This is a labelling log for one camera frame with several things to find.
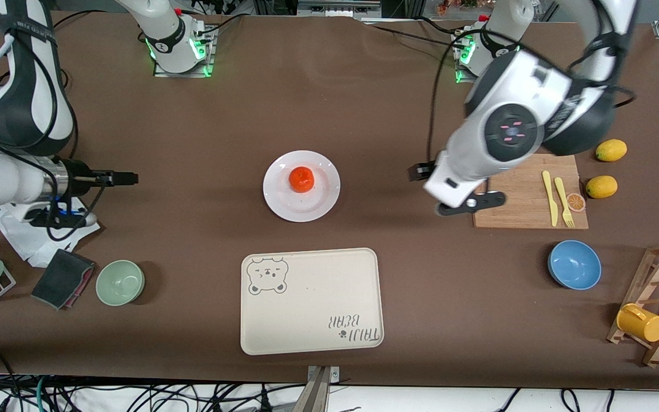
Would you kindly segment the orange mandarin fruit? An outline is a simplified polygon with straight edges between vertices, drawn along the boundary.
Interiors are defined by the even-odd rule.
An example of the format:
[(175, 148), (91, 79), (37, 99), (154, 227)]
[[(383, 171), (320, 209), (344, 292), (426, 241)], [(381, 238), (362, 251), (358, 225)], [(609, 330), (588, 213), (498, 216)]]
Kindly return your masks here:
[(290, 189), (296, 193), (308, 193), (315, 186), (315, 176), (309, 167), (296, 167), (290, 171), (288, 182)]

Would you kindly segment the white round plate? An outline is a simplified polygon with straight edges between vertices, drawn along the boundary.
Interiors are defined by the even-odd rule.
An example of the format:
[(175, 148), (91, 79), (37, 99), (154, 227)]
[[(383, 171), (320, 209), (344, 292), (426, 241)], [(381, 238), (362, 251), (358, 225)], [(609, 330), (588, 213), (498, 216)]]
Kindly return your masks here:
[[(315, 176), (315, 186), (308, 193), (290, 189), (288, 177), (296, 167), (309, 167)], [(296, 150), (278, 157), (269, 165), (263, 180), (263, 195), (267, 206), (280, 218), (303, 223), (315, 221), (331, 211), (340, 195), (340, 175), (326, 156), (309, 150)]]

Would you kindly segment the white plastic bag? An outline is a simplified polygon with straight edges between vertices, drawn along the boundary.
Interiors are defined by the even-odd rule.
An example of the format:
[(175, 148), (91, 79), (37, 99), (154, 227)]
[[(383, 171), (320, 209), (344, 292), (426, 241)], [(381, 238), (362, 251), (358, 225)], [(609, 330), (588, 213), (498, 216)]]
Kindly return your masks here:
[(45, 228), (32, 226), (34, 220), (25, 216), (26, 213), (43, 212), (45, 208), (45, 203), (0, 205), (0, 231), (20, 258), (34, 268), (45, 268), (60, 249), (75, 251), (79, 240), (100, 229), (97, 217), (89, 214), (85, 227), (78, 228), (63, 240), (53, 241)]

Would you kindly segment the light green bowl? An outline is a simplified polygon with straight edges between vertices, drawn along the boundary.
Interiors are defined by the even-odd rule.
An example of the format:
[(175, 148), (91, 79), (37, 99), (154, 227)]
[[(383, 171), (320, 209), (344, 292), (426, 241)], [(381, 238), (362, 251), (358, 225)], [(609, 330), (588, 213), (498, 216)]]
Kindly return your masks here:
[(145, 276), (138, 264), (117, 260), (100, 271), (95, 290), (100, 302), (109, 307), (120, 307), (136, 300), (144, 287)]

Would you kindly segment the dark grey cloth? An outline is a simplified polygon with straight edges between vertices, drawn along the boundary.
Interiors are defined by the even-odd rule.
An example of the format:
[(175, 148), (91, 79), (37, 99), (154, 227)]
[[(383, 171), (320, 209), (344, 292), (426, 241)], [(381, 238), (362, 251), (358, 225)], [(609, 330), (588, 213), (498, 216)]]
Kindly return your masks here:
[(31, 297), (55, 310), (63, 310), (80, 284), (84, 271), (94, 265), (94, 261), (83, 256), (58, 250), (35, 284)]

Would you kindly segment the pink cloth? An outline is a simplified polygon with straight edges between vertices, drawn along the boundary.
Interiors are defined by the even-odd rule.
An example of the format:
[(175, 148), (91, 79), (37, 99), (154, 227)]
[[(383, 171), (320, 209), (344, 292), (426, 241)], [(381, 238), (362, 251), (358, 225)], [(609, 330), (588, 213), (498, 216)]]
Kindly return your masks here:
[(86, 271), (84, 271), (84, 273), (82, 274), (82, 279), (80, 281), (80, 284), (78, 285), (78, 287), (76, 287), (71, 297), (65, 303), (66, 308), (72, 308), (76, 300), (78, 300), (78, 298), (81, 297), (84, 289), (86, 289), (90, 279), (92, 278), (94, 269), (95, 266), (91, 266), (90, 268), (87, 268)]

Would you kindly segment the wooden cutting board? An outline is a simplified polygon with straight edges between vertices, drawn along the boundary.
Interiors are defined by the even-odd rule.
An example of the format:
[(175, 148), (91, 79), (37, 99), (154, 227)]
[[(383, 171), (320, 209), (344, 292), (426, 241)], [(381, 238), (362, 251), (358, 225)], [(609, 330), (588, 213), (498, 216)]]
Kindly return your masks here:
[(486, 184), (478, 187), (479, 191), (502, 191), (507, 201), (499, 208), (481, 209), (473, 214), (473, 226), (494, 229), (567, 229), (562, 217), (558, 218), (557, 227), (551, 226), (546, 188), (541, 175), (543, 170), (550, 172), (554, 200), (561, 213), (563, 208), (554, 178), (562, 178), (567, 195), (580, 195), (575, 157), (534, 154), (523, 164), (489, 178)]

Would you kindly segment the yellow plastic knife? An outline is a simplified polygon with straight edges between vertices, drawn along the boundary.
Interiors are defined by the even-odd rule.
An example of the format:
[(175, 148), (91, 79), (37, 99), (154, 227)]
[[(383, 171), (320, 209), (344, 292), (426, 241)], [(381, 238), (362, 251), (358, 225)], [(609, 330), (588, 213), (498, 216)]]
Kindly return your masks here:
[(557, 227), (559, 223), (559, 209), (553, 196), (553, 185), (552, 185), (551, 175), (550, 172), (547, 170), (543, 170), (541, 175), (542, 175), (542, 181), (544, 183), (544, 187), (546, 188), (547, 203), (549, 204), (549, 211), (551, 216), (551, 226)]

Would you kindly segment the yellow plastic fork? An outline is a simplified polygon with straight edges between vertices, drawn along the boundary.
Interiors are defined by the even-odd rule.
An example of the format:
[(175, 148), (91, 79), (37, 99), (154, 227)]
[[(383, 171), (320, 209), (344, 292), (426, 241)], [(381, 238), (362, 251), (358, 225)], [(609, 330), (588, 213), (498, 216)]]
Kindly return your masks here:
[(556, 190), (558, 192), (561, 204), (562, 204), (562, 218), (564, 220), (564, 223), (566, 227), (568, 228), (575, 228), (575, 222), (573, 220), (572, 213), (570, 211), (569, 203), (567, 201), (567, 193), (565, 191), (565, 186), (563, 183), (562, 178), (560, 177), (555, 177), (554, 178), (554, 184), (556, 185)]

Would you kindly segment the cream tray with bear print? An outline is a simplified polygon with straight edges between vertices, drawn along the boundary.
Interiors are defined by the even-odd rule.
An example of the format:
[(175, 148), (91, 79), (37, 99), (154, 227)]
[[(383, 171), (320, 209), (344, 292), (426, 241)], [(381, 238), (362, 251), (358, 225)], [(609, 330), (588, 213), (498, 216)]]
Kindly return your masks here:
[(383, 339), (373, 250), (264, 253), (241, 263), (240, 344), (245, 354), (374, 348)]

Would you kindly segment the blue bowl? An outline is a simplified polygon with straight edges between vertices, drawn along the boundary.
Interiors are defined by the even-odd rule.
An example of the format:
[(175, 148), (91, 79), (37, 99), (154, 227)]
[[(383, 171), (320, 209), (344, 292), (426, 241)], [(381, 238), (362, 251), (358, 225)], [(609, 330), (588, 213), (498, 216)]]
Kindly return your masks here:
[(555, 282), (578, 291), (596, 286), (602, 274), (597, 253), (586, 243), (573, 239), (552, 248), (547, 256), (547, 269)]

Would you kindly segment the yellow lemon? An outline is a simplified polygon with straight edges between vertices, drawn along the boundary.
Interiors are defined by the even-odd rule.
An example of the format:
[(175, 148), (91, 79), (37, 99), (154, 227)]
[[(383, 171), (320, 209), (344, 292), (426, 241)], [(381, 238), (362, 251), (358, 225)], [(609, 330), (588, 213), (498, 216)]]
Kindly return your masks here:
[(619, 183), (609, 175), (602, 175), (591, 178), (585, 185), (586, 195), (591, 199), (604, 199), (617, 193)]
[(596, 147), (594, 156), (597, 161), (615, 162), (622, 159), (628, 152), (627, 144), (621, 139), (608, 139)]

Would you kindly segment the grey metal device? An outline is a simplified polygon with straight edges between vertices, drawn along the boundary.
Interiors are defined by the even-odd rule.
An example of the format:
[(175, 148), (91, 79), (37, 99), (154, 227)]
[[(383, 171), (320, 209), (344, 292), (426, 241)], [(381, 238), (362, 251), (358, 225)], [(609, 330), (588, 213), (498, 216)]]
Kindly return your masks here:
[(381, 0), (296, 0), (301, 17), (381, 18)]

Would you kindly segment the yellow mug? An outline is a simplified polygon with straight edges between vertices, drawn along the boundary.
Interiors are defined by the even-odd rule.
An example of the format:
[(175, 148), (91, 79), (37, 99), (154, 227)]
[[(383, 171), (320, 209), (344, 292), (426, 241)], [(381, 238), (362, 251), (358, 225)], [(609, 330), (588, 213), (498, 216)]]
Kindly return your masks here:
[(620, 308), (616, 316), (616, 325), (626, 334), (646, 342), (659, 340), (659, 315), (635, 303), (628, 303)]

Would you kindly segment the metal table clamp bracket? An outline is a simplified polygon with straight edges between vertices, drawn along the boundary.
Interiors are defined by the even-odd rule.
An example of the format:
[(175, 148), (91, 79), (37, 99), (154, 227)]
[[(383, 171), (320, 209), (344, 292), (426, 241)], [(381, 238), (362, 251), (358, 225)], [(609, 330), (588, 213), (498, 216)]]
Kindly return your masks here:
[(308, 383), (295, 403), (293, 412), (327, 412), (327, 402), (332, 384), (338, 383), (339, 367), (311, 366)]

